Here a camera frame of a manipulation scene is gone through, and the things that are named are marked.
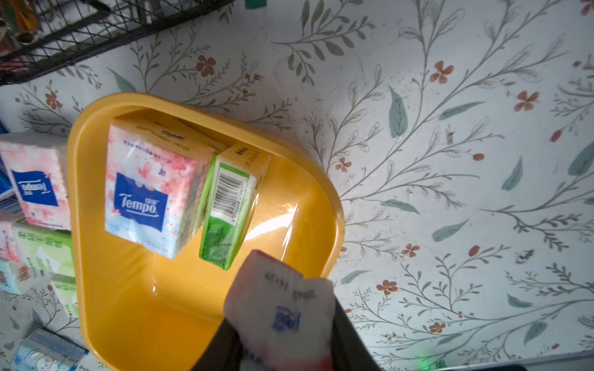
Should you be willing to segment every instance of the floral wallpaper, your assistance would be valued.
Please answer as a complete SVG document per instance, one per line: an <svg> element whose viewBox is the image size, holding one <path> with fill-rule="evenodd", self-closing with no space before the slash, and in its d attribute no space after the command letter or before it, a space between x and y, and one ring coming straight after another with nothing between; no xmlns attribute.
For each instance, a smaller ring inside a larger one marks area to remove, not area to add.
<svg viewBox="0 0 594 371"><path fill-rule="evenodd" d="M383 370L592 351L593 7L235 2L2 87L0 118L67 135L139 91L300 145L343 201L330 279ZM80 340L46 285L2 296L5 361L29 324Z"/></svg>

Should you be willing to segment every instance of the yellow plastic basket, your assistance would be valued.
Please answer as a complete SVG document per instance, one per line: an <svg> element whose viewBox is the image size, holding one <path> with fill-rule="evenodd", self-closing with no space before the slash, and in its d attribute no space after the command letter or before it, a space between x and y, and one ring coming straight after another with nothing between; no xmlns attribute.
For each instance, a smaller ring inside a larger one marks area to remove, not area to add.
<svg viewBox="0 0 594 371"><path fill-rule="evenodd" d="M105 164L112 118L165 112L227 145L243 141L272 161L258 207L231 269L198 257L201 231L174 260L104 230ZM340 199L296 146L243 124L137 93L91 104L68 141L68 181L81 331L112 370L189 370L223 319L223 302L252 249L306 278L327 277L344 239Z"/></svg>

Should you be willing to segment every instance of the barcode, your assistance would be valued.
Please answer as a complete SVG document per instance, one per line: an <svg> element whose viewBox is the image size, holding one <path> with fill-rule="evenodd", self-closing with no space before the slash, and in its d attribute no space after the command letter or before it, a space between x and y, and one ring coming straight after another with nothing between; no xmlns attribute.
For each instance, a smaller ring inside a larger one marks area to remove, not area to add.
<svg viewBox="0 0 594 371"><path fill-rule="evenodd" d="M220 167L210 216L235 225L247 182L247 177Z"/></svg>
<svg viewBox="0 0 594 371"><path fill-rule="evenodd" d="M0 201L0 213L1 214L8 214L8 215L15 215L21 213L21 205L18 204L18 201L15 199L7 198Z"/></svg>
<svg viewBox="0 0 594 371"><path fill-rule="evenodd" d="M217 191L214 194L213 210L234 220L241 204L243 185L243 182L220 174Z"/></svg>

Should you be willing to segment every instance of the metal wire shelf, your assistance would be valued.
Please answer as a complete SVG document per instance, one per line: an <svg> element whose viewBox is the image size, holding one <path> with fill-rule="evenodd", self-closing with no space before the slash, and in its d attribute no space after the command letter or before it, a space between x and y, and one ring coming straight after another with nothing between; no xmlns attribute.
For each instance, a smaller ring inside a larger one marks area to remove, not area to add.
<svg viewBox="0 0 594 371"><path fill-rule="evenodd" d="M31 43L7 39L13 50L0 56L0 85L24 83L232 1L37 0L32 5L42 29Z"/></svg>

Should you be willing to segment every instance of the tissue pack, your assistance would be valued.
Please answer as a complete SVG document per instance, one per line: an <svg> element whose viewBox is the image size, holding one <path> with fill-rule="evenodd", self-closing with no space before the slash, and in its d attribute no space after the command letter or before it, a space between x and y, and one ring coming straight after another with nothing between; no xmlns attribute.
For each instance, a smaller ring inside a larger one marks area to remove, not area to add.
<svg viewBox="0 0 594 371"><path fill-rule="evenodd" d="M70 230L67 141L38 132L0 135L0 155L29 224Z"/></svg>
<svg viewBox="0 0 594 371"><path fill-rule="evenodd" d="M271 155L237 143L217 156L200 258L227 270L244 241L255 209L257 188L263 183Z"/></svg>
<svg viewBox="0 0 594 371"><path fill-rule="evenodd" d="M38 328L19 345L12 371L75 371L88 350Z"/></svg>
<svg viewBox="0 0 594 371"><path fill-rule="evenodd" d="M66 314L69 317L79 317L78 299L76 296L76 281L73 277L62 274L54 274L49 280L53 290L58 295Z"/></svg>
<svg viewBox="0 0 594 371"><path fill-rule="evenodd" d="M22 262L12 234L12 225L22 218L23 211L17 200L8 198L0 201L0 258Z"/></svg>
<svg viewBox="0 0 594 371"><path fill-rule="evenodd" d="M12 225L12 234L28 266L74 277L72 236L69 231L36 227L19 220Z"/></svg>
<svg viewBox="0 0 594 371"><path fill-rule="evenodd" d="M223 313L244 349L260 358L265 369L331 371L335 308L331 281L304 280L288 265L252 250L229 289Z"/></svg>
<svg viewBox="0 0 594 371"><path fill-rule="evenodd" d="M105 230L173 259L195 235L209 165L225 146L155 113L109 130Z"/></svg>
<svg viewBox="0 0 594 371"><path fill-rule="evenodd" d="M41 274L35 268L0 258L0 291L22 295L40 278Z"/></svg>

